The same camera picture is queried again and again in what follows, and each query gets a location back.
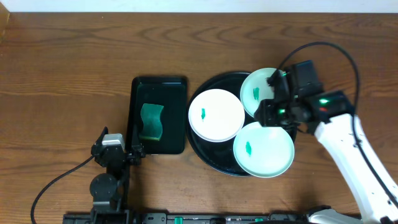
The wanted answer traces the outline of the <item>green sponge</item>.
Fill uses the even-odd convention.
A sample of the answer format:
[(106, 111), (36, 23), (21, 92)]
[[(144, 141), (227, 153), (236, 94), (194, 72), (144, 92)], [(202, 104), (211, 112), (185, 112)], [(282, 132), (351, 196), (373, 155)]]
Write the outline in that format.
[(141, 108), (142, 130), (139, 137), (145, 140), (159, 141), (162, 137), (163, 126), (161, 115), (164, 106), (144, 103)]

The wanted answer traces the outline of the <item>mint green plate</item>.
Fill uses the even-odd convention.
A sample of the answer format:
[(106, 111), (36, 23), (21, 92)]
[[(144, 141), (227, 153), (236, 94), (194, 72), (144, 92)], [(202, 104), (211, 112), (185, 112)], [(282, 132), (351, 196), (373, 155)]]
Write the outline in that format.
[(240, 89), (240, 101), (245, 112), (252, 118), (257, 111), (262, 100), (268, 103), (275, 103), (274, 91), (268, 85), (267, 79), (270, 78), (276, 68), (261, 68), (249, 74), (243, 81)]
[(295, 146), (281, 127), (263, 127), (253, 122), (240, 130), (233, 143), (238, 165), (248, 174), (271, 178), (283, 174), (292, 164)]

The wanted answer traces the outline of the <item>white plate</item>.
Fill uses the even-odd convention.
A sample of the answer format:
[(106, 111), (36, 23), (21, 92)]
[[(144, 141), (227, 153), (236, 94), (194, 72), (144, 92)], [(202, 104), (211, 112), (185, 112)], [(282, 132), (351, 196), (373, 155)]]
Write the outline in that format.
[(237, 96), (222, 89), (206, 90), (193, 98), (188, 121), (193, 132), (209, 142), (225, 142), (242, 129), (245, 110)]

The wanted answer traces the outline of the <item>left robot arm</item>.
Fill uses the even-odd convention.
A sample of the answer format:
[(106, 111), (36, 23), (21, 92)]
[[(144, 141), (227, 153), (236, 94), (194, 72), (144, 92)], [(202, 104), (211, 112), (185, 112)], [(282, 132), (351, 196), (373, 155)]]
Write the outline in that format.
[(127, 205), (130, 167), (138, 166), (145, 157), (137, 126), (133, 126), (128, 145), (122, 134), (110, 134), (105, 127), (91, 147), (91, 155), (105, 173), (90, 184), (93, 208), (90, 223), (139, 223), (140, 215)]

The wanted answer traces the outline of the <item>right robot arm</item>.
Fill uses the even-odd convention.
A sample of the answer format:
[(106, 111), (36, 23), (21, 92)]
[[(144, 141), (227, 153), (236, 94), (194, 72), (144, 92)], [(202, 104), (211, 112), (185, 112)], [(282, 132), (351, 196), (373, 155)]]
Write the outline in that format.
[(362, 129), (355, 107), (341, 91), (325, 92), (317, 75), (276, 70), (266, 80), (274, 92), (254, 113), (262, 126), (307, 125), (328, 151), (358, 205), (364, 223), (397, 223), (397, 184)]

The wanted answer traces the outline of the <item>black rectangular tray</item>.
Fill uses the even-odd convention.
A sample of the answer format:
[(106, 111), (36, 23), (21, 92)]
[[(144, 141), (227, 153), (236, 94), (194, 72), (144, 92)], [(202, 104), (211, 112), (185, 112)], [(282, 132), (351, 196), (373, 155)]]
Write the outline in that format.
[(126, 145), (130, 129), (136, 125), (138, 133), (143, 124), (141, 108), (144, 103), (164, 106), (159, 141), (140, 139), (146, 154), (180, 154), (185, 148), (187, 109), (187, 80), (184, 77), (136, 77), (132, 80)]

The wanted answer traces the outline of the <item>round black tray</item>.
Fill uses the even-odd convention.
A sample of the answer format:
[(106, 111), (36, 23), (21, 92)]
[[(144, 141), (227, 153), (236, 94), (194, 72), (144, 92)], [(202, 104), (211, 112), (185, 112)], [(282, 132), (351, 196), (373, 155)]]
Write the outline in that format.
[[(202, 84), (194, 93), (189, 103), (192, 104), (200, 93), (212, 89), (226, 90), (238, 96), (241, 86), (248, 76), (249, 72), (240, 71), (217, 75)], [(262, 127), (258, 122), (255, 122), (253, 117), (245, 114), (242, 131), (244, 134), (247, 134), (250, 129), (254, 130), (256, 145), (262, 147), (266, 151), (266, 154), (262, 157), (264, 160), (269, 156), (281, 155), (287, 162), (283, 163), (281, 167), (277, 167), (268, 162), (267, 164), (275, 169), (274, 172), (255, 172), (248, 169), (246, 166), (241, 167), (241, 163), (236, 160), (233, 150), (234, 138), (224, 142), (210, 142), (199, 137), (189, 124), (187, 124), (187, 138), (199, 158), (222, 173), (234, 176), (252, 175), (260, 178), (271, 178), (281, 175), (293, 162), (295, 155), (294, 141), (297, 135), (297, 128), (291, 126), (287, 128)], [(286, 149), (279, 153), (276, 149), (277, 143), (281, 143)]]

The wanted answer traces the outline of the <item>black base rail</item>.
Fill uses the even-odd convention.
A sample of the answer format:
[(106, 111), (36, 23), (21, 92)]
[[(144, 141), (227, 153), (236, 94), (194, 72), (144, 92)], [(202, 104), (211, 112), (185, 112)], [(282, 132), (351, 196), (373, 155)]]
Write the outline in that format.
[(63, 224), (122, 223), (122, 224), (259, 224), (259, 223), (308, 223), (305, 216), (272, 214), (255, 215), (167, 215), (165, 213), (145, 213), (135, 215), (110, 214), (67, 214)]

